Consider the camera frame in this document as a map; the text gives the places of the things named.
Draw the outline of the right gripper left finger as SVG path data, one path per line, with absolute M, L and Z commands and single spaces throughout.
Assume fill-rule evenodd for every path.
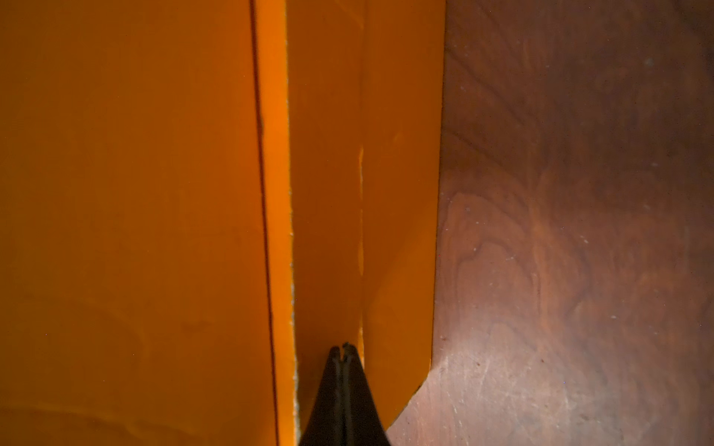
M 342 356 L 339 347 L 328 353 L 308 425 L 299 446 L 343 444 Z

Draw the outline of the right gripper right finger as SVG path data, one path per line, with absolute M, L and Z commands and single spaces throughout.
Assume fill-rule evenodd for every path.
M 390 446 L 354 345 L 343 345 L 341 366 L 343 443 L 349 446 Z

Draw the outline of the orange shoebox front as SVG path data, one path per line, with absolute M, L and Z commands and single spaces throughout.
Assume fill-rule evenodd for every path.
M 297 1 L 1 5 L 1 442 L 296 445 Z

